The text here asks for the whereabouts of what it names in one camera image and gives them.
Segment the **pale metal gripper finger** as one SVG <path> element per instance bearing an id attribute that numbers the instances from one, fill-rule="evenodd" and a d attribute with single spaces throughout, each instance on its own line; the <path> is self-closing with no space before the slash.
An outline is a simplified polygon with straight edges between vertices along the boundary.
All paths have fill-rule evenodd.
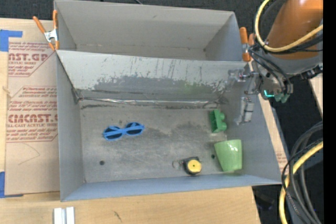
<path id="1" fill-rule="evenodd" d="M 244 73 L 244 69 L 229 69 L 228 71 L 228 82 L 246 82 L 251 78 L 251 73 Z"/>
<path id="2" fill-rule="evenodd" d="M 239 105 L 239 114 L 235 119 L 237 125 L 245 124 L 251 121 L 255 103 L 250 97 L 241 97 Z"/>

